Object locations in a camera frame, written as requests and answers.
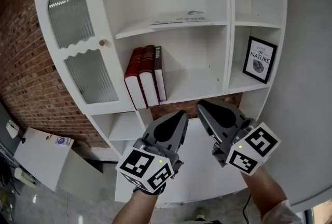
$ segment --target door knob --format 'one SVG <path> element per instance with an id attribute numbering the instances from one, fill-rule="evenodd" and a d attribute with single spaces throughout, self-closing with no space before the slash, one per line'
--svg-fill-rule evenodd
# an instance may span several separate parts
<path id="1" fill-rule="evenodd" d="M 99 45 L 100 46 L 104 46 L 106 44 L 106 40 L 105 39 L 101 39 L 100 41 L 99 41 Z"/>

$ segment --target glass panel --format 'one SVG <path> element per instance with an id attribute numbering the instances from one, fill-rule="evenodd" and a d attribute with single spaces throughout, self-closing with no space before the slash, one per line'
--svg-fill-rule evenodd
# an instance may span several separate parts
<path id="1" fill-rule="evenodd" d="M 86 103 L 119 100 L 107 73 L 100 50 L 88 50 L 86 53 L 69 57 L 66 64 Z"/>
<path id="2" fill-rule="evenodd" d="M 48 12 L 60 48 L 94 36 L 86 0 L 49 0 Z"/>

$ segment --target gray wall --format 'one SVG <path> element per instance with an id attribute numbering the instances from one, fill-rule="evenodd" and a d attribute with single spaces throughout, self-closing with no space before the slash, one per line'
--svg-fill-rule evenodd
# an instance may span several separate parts
<path id="1" fill-rule="evenodd" d="M 288 0 L 283 52 L 261 120 L 282 140 L 268 167 L 297 211 L 332 198 L 331 98 L 332 0 Z"/>
<path id="2" fill-rule="evenodd" d="M 13 139 L 9 135 L 6 129 L 6 124 L 10 119 L 11 117 L 0 102 L 0 144 L 2 145 L 2 147 L 6 148 L 12 155 L 14 155 L 20 143 L 20 139 L 18 137 L 15 137 Z"/>

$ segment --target picture frame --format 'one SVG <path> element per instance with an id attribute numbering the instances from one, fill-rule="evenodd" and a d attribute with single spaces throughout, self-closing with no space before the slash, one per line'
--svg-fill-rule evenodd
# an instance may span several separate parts
<path id="1" fill-rule="evenodd" d="M 267 84 L 276 54 L 277 45 L 250 36 L 243 73 Z"/>

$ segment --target forearm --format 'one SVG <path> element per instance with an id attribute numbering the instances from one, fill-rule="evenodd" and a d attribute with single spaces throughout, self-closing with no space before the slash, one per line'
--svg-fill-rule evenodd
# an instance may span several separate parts
<path id="1" fill-rule="evenodd" d="M 136 191 L 115 217 L 113 224 L 148 224 L 157 198 L 158 195 L 147 195 L 140 190 Z"/>
<path id="2" fill-rule="evenodd" d="M 252 176 L 242 174 L 242 177 L 262 217 L 281 201 L 287 199 L 281 186 L 263 167 L 259 168 Z"/>

